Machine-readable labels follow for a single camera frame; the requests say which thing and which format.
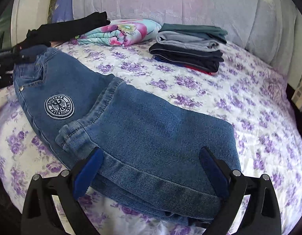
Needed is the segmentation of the blue patterned pillow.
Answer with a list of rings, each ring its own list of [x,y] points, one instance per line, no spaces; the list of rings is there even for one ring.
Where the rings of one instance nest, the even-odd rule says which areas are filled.
[[[72,0],[57,0],[54,7],[52,23],[73,20]]]

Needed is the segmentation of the red folded garment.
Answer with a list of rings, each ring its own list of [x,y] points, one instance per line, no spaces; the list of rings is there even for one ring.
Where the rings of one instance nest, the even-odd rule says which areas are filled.
[[[194,67],[194,66],[191,66],[191,65],[185,65],[184,67],[187,68],[187,69],[191,69],[191,70],[195,70],[197,72],[201,72],[201,73],[207,74],[207,75],[216,75],[216,73],[207,72],[206,70],[203,70],[200,67],[197,68],[197,67]]]

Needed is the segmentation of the blue denim jeans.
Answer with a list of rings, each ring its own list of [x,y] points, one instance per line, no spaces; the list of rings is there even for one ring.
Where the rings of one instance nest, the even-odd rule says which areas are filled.
[[[104,159],[91,187],[102,195],[169,222],[212,222],[223,201],[199,153],[207,147],[239,169],[230,123],[96,73],[56,48],[20,54],[30,61],[14,66],[16,96],[34,132],[66,167],[97,147]]]

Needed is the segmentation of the dark navy folded pants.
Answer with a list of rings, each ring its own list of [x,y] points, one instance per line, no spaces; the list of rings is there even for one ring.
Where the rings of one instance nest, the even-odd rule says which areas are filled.
[[[149,48],[149,53],[157,61],[180,67],[191,65],[213,73],[217,73],[219,64],[224,62],[223,53],[219,50],[215,52],[202,52],[155,43]]]

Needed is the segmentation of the teal folded pants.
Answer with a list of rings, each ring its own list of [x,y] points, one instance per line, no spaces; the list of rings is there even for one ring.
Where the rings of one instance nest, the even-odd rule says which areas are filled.
[[[220,27],[210,25],[183,25],[164,23],[159,32],[172,31],[202,39],[214,39],[223,44],[227,44],[225,36],[228,32]]]

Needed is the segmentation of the grey folded pants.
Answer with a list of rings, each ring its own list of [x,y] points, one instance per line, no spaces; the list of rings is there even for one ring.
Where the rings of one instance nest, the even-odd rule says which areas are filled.
[[[219,43],[216,40],[203,39],[174,31],[159,32],[156,41],[161,45],[170,45],[202,52],[215,52],[220,50]]]

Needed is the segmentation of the purple floral bed sheet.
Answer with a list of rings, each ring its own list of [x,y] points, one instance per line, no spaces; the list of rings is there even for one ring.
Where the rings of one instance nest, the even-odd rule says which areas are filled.
[[[222,47],[224,62],[214,76],[156,61],[150,46],[65,43],[60,50],[93,71],[231,123],[243,173],[271,177],[282,233],[289,234],[302,216],[302,137],[283,77],[232,43]],[[54,176],[63,168],[32,130],[14,88],[0,90],[0,178],[14,206],[22,209],[34,174]]]

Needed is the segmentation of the floral turquoise folded quilt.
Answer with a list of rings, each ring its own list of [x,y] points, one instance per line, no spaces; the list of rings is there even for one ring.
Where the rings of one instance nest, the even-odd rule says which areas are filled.
[[[113,20],[109,25],[95,28],[75,37],[75,40],[80,45],[127,47],[154,39],[160,29],[159,23],[148,19]]]

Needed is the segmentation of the black garment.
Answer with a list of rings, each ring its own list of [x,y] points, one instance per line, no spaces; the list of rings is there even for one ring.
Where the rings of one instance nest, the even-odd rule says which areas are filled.
[[[94,12],[85,18],[65,22],[43,24],[38,29],[29,30],[24,41],[15,48],[24,50],[35,45],[51,46],[51,42],[67,42],[76,36],[110,24],[106,12]]]

